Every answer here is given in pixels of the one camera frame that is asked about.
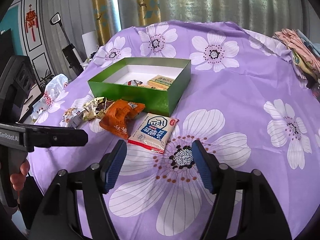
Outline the person's left hand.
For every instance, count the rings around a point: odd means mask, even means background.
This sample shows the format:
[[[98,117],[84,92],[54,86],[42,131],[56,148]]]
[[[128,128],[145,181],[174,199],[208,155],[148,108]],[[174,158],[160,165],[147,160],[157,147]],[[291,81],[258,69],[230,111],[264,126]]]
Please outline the person's left hand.
[[[30,164],[26,159],[20,166],[20,172],[10,176],[10,181],[15,191],[20,192],[23,189],[29,170]]]

